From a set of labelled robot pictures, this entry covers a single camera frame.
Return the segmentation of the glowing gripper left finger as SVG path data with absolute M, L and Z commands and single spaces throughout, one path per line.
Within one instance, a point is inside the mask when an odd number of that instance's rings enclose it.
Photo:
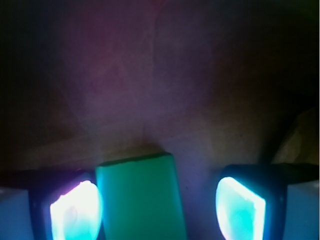
M 100 240 L 102 198 L 83 169 L 0 173 L 2 240 Z

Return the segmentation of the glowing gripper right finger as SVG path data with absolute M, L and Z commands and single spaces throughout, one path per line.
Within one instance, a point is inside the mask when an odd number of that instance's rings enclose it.
M 320 168 L 311 163 L 231 164 L 215 191 L 226 240 L 318 240 Z

